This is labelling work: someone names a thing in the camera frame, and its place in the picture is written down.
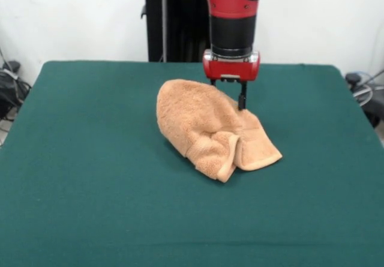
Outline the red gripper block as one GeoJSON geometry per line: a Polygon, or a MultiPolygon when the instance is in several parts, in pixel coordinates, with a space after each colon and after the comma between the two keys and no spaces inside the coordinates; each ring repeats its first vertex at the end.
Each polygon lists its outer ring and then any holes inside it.
{"type": "Polygon", "coordinates": [[[238,97],[238,110],[246,109],[247,81],[254,81],[260,67],[260,54],[252,53],[249,57],[224,59],[213,53],[205,53],[202,58],[203,69],[210,84],[216,86],[216,80],[240,81],[241,91],[238,97]]]}

